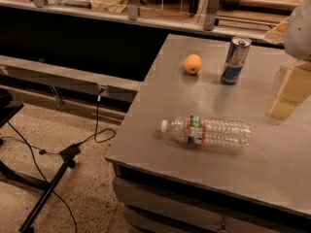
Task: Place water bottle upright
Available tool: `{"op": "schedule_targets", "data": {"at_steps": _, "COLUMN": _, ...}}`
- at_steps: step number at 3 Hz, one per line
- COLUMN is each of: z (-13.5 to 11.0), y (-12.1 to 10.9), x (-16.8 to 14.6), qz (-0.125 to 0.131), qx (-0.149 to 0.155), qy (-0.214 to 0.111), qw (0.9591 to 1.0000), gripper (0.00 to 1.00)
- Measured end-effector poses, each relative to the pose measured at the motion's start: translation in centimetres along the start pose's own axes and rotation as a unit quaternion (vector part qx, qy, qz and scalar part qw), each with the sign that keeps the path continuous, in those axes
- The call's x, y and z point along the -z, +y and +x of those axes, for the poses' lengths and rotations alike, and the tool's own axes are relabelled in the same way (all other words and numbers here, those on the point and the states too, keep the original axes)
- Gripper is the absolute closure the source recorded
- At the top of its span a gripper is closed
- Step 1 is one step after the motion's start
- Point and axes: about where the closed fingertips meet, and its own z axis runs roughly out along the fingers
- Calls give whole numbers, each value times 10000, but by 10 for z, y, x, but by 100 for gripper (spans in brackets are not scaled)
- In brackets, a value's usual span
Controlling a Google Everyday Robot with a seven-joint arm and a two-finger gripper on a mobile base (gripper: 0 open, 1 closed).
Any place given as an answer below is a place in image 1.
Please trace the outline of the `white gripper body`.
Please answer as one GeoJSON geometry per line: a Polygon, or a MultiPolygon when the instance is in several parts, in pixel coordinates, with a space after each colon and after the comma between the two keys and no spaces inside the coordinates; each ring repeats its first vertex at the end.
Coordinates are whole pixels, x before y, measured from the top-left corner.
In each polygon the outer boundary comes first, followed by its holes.
{"type": "Polygon", "coordinates": [[[291,13],[284,46],[292,57],[311,61],[311,0],[302,0],[291,13]]]}

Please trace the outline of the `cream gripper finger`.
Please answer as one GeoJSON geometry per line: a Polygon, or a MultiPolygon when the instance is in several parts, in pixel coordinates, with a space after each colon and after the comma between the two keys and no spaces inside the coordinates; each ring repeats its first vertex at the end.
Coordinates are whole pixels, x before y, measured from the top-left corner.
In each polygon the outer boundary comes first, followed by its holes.
{"type": "Polygon", "coordinates": [[[277,120],[286,120],[310,95],[311,62],[297,62],[286,70],[267,114],[277,120]]]}

